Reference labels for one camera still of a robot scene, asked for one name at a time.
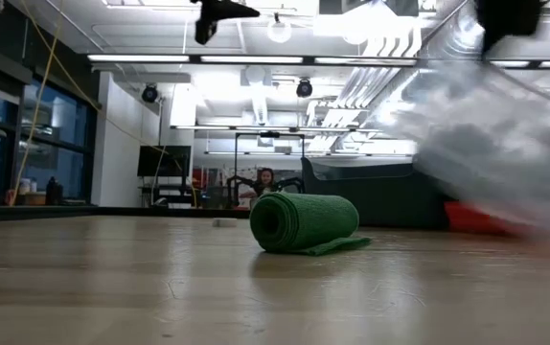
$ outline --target blurry object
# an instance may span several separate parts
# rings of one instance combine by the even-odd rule
[[[152,205],[152,208],[169,208],[169,201],[165,197],[160,197]]]
[[[268,38],[276,43],[286,43],[292,37],[292,26],[288,22],[282,22],[279,14],[275,12],[273,21],[268,23],[266,27]]]
[[[550,231],[550,95],[490,64],[430,68],[441,76],[432,97],[381,104],[376,126],[416,141],[415,166],[449,195],[516,227]]]
[[[296,96],[300,98],[307,98],[313,93],[313,86],[309,79],[301,79],[298,82],[298,87],[296,88]]]
[[[237,227],[236,218],[214,218],[213,227]]]
[[[224,19],[258,17],[260,13],[230,0],[190,0],[202,2],[200,18],[196,20],[195,41],[205,45],[218,31],[218,22]]]
[[[15,194],[14,190],[8,190],[5,193],[5,205],[11,206],[11,201],[13,200],[14,194]]]
[[[63,187],[60,185],[56,178],[52,176],[47,184],[45,203],[48,206],[60,205],[62,203]]]
[[[24,195],[24,205],[26,206],[45,206],[47,205],[47,195],[45,193],[26,193]]]
[[[506,35],[534,35],[541,8],[550,0],[476,0],[477,22],[484,32],[481,56]]]
[[[158,93],[156,85],[146,85],[145,90],[143,90],[141,94],[141,99],[147,104],[153,104],[158,101],[159,96],[160,94]]]
[[[24,196],[30,192],[30,178],[22,178],[19,180],[19,194]]]

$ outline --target pipe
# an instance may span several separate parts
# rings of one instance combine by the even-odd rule
[[[386,37],[386,42],[384,44],[384,47],[383,49],[381,50],[381,52],[379,52],[379,56],[380,57],[390,57],[392,52],[397,48],[397,40],[393,37]],[[379,74],[380,76],[382,77],[383,76],[383,70],[386,70],[385,68],[380,68],[379,69]],[[373,85],[375,83],[379,83],[380,80],[379,79],[374,79],[370,82],[368,86],[368,88],[371,88],[373,87]],[[350,98],[345,102],[345,105],[347,107],[352,107],[352,105],[354,104],[356,98],[357,98],[357,93],[359,91],[359,87],[356,87],[355,89],[355,92],[353,92],[351,95],[350,95]]]
[[[239,43],[241,44],[241,52],[247,54],[247,46],[245,45],[245,35],[243,34],[243,26],[241,20],[237,19],[237,34],[239,34]]]
[[[417,46],[415,44],[414,40],[416,39],[416,32],[418,32],[419,30],[416,30],[416,29],[418,29],[418,28],[414,28],[411,31],[411,33],[409,33],[408,35],[404,35],[404,36],[400,37],[399,47],[397,47],[397,49],[395,49],[394,53],[392,54],[393,57],[401,58],[403,56],[406,56],[406,52],[408,52],[409,50],[411,50],[415,46]],[[362,94],[360,94],[356,97],[355,106],[356,107],[366,106],[366,104],[368,102],[370,102],[376,96],[376,94],[381,89],[381,87],[384,84],[386,84],[387,82],[389,82],[391,80],[392,76],[394,76],[394,74],[396,74],[396,71],[398,71],[398,70],[399,70],[398,68],[394,69],[394,70],[384,68],[383,73],[377,79],[378,82],[376,82],[373,85],[371,85],[370,87],[368,87],[365,90],[365,92],[363,92]]]
[[[98,44],[92,37],[90,37],[84,30],[82,30],[79,25],[77,25],[71,18],[69,18],[68,15],[64,14],[58,6],[56,6],[54,3],[52,3],[51,0],[45,0],[49,6],[53,7],[57,12],[59,12],[62,15],[62,18],[64,18],[69,24],[73,26],[80,34],[82,34],[85,38],[87,38],[94,46],[101,50],[101,52],[104,52],[103,47],[101,47],[100,44]]]
[[[266,96],[264,95],[264,86],[251,85],[252,89],[252,107],[254,109],[254,115],[256,116],[256,123],[259,126],[265,126],[268,124],[268,112],[266,108]]]
[[[365,68],[355,67],[354,70],[352,70],[352,74],[348,77],[347,81],[345,82],[345,86],[343,86],[343,90],[341,90],[341,93],[339,94],[339,96],[332,103],[332,106],[339,107],[342,104],[345,104],[345,101],[347,100],[350,92],[352,92],[352,90],[354,89],[356,82],[358,81],[358,79],[362,78],[365,73],[366,73]]]
[[[381,56],[381,53],[387,46],[388,39],[386,37],[381,37],[379,39],[379,45],[377,44],[369,44],[367,48],[364,50],[363,55],[364,56]],[[345,84],[345,87],[341,91],[340,97],[337,98],[337,106],[345,106],[347,101],[352,96],[352,93],[354,92],[355,88],[359,85],[358,78],[362,80],[362,77],[365,76],[368,72],[367,68],[363,67],[356,67],[355,70],[358,70],[359,77],[356,77],[356,79],[349,78],[348,81]]]
[[[426,35],[426,37],[423,39],[423,45],[425,46],[426,43],[428,43],[428,41],[430,41],[439,31],[441,31],[441,29],[447,24],[447,22],[454,16],[456,15],[458,12],[460,12],[461,9],[463,9],[467,3],[469,2],[469,0],[463,0],[463,2],[458,5],[450,14],[448,14],[439,24],[437,24],[437,26],[435,26],[435,28]],[[405,70],[402,70],[400,69],[394,76],[392,76],[390,79],[393,80],[394,78],[398,77],[401,73],[405,73]],[[375,97],[372,97],[372,100],[370,101],[373,102],[374,100],[376,100],[379,96],[381,96],[381,94],[384,92],[384,90],[386,90],[386,86],[387,86],[387,83],[378,89],[378,92],[375,94]]]

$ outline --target woman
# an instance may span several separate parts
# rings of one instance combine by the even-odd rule
[[[273,190],[273,184],[275,180],[275,173],[270,168],[264,168],[258,171],[258,181],[254,183],[254,190],[245,192],[239,197],[258,197],[264,193],[270,193]]]

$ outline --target small object on floor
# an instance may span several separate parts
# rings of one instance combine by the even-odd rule
[[[237,227],[236,218],[214,218],[214,227]]]
[[[271,253],[320,256],[371,242],[350,238],[358,228],[358,211],[335,195],[263,195],[249,222],[260,247]]]

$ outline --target monitor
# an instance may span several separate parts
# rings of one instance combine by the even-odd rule
[[[189,146],[166,146],[156,147],[142,146],[139,153],[139,168],[137,176],[150,177],[157,175],[160,177],[183,176],[182,169],[187,175],[190,172],[190,155],[192,148]]]

